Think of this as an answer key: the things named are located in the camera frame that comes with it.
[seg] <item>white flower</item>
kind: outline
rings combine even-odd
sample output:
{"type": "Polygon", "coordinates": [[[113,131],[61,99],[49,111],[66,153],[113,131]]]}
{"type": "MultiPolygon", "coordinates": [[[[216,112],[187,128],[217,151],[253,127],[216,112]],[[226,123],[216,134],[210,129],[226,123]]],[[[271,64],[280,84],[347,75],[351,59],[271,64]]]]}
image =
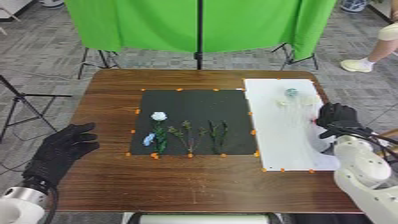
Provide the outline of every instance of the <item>white flower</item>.
{"type": "Polygon", "coordinates": [[[152,118],[155,121],[164,121],[168,119],[166,112],[155,112],[152,118]]]}

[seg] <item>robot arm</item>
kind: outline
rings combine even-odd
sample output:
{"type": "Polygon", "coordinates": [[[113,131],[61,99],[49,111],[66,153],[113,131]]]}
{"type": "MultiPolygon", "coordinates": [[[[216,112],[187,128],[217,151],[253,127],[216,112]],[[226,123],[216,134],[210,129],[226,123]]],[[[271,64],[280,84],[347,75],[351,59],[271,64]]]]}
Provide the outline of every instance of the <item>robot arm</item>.
{"type": "Polygon", "coordinates": [[[398,223],[398,186],[377,189],[390,180],[392,166],[374,153],[370,142],[376,142],[376,135],[360,124],[358,111],[342,104],[326,104],[317,124],[328,129],[321,138],[338,137],[335,155],[342,166],[335,172],[337,184],[376,224],[398,223]]]}
{"type": "Polygon", "coordinates": [[[342,167],[335,172],[337,184],[376,224],[398,223],[398,186],[377,189],[392,177],[392,167],[374,153],[370,143],[342,136],[335,147],[342,167]]]}
{"type": "Polygon", "coordinates": [[[58,185],[74,163],[100,148],[93,142],[98,137],[88,133],[93,129],[93,123],[70,125],[45,139],[24,172],[24,182],[0,197],[0,224],[38,224],[45,216],[49,192],[58,199],[58,185]]]}
{"type": "Polygon", "coordinates": [[[38,224],[45,216],[47,194],[26,187],[8,189],[0,198],[0,224],[38,224]]]}

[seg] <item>black glove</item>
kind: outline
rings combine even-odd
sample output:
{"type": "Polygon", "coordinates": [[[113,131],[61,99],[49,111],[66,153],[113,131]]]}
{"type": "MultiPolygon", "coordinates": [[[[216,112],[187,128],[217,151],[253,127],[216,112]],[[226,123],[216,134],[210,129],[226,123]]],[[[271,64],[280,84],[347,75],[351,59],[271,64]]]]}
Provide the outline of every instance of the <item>black glove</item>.
{"type": "Polygon", "coordinates": [[[98,138],[90,132],[95,123],[70,125],[68,128],[47,137],[33,161],[24,172],[24,178],[42,178],[52,186],[59,185],[75,161],[100,148],[98,138]]]}
{"type": "Polygon", "coordinates": [[[328,129],[321,134],[321,138],[329,138],[333,135],[340,137],[342,132],[347,130],[361,133],[372,133],[372,129],[365,128],[358,121],[358,111],[353,107],[344,106],[340,103],[328,103],[321,108],[321,117],[317,125],[328,129]]]}

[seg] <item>light stand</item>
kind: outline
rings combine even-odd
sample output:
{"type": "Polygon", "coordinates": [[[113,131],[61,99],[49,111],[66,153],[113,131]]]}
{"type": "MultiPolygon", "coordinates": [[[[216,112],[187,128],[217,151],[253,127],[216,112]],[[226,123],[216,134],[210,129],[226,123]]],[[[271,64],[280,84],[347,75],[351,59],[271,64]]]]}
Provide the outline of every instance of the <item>light stand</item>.
{"type": "Polygon", "coordinates": [[[8,128],[42,119],[49,125],[49,127],[52,128],[52,130],[58,132],[58,129],[54,127],[54,125],[50,124],[47,118],[45,118],[45,114],[47,114],[47,111],[50,109],[50,106],[54,104],[54,101],[56,101],[56,98],[58,97],[72,97],[72,95],[50,95],[50,94],[26,94],[22,92],[18,92],[15,86],[11,85],[8,79],[4,78],[4,76],[0,75],[0,83],[4,84],[6,88],[10,89],[10,91],[13,92],[15,94],[15,99],[13,99],[13,105],[11,105],[11,110],[10,110],[10,115],[8,115],[8,120],[6,120],[6,124],[4,124],[4,129],[2,129],[2,134],[0,134],[0,143],[2,143],[2,140],[4,140],[4,135],[6,135],[6,131],[8,131],[8,128]],[[43,109],[43,111],[40,112],[36,107],[33,106],[29,100],[27,100],[27,96],[34,96],[34,97],[50,97],[50,102],[47,104],[47,107],[43,109]],[[15,110],[17,110],[17,104],[18,103],[24,103],[24,105],[27,106],[29,110],[33,111],[34,113],[34,117],[22,120],[22,121],[17,121],[15,123],[11,123],[11,118],[13,118],[13,115],[15,115],[15,110]]]}
{"type": "Polygon", "coordinates": [[[194,59],[198,62],[196,69],[203,70],[203,5],[205,0],[198,0],[198,52],[194,54],[194,59]]]}

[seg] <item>person's leg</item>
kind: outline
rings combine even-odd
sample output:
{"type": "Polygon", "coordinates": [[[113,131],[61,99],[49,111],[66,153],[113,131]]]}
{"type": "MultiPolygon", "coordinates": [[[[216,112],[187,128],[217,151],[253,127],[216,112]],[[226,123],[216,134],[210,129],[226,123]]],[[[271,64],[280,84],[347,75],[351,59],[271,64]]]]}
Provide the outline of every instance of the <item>person's leg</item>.
{"type": "Polygon", "coordinates": [[[379,40],[377,46],[369,56],[370,62],[379,62],[381,59],[384,59],[392,55],[397,48],[398,48],[398,40],[392,40],[392,41],[379,40]]]}
{"type": "Polygon", "coordinates": [[[398,24],[390,25],[379,32],[379,42],[370,56],[361,60],[342,61],[342,67],[351,72],[372,72],[374,64],[398,48],[398,24]]]}

